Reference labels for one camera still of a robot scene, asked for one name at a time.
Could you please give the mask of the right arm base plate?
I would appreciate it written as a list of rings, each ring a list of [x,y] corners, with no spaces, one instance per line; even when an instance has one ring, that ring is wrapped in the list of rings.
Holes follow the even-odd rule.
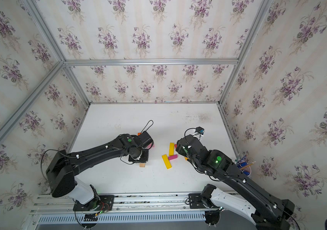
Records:
[[[185,203],[190,209],[226,210],[224,207],[215,206],[210,200],[202,198],[200,193],[189,193]]]

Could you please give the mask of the magenta wooden block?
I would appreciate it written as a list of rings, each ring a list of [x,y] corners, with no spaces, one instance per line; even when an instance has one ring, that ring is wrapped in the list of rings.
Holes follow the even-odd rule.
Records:
[[[168,160],[171,161],[171,160],[174,160],[174,159],[177,159],[178,158],[178,155],[171,155],[171,156],[168,156]]]

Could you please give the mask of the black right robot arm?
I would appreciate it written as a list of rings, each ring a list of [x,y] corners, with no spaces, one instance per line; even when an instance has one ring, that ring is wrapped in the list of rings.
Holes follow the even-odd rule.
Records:
[[[224,153],[207,150],[193,135],[178,140],[176,152],[187,157],[198,172],[227,184],[240,195],[236,197],[208,184],[200,194],[206,208],[231,211],[253,223],[258,230],[290,229],[288,220],[293,215],[294,203],[261,188]]]

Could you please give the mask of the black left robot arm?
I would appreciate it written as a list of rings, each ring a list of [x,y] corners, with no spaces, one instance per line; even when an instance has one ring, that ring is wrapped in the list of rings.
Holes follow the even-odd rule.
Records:
[[[56,151],[46,170],[52,197],[67,196],[87,210],[96,209],[101,199],[93,185],[87,185],[76,176],[105,161],[130,156],[141,159],[147,147],[154,143],[147,131],[140,135],[121,134],[114,140],[91,149],[67,153]]]

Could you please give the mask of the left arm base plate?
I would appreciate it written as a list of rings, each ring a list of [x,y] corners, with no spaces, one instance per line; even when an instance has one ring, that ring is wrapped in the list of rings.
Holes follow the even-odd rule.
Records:
[[[113,208],[115,196],[114,195],[99,195],[99,198],[94,198],[85,205],[76,201],[73,211],[111,211]]]

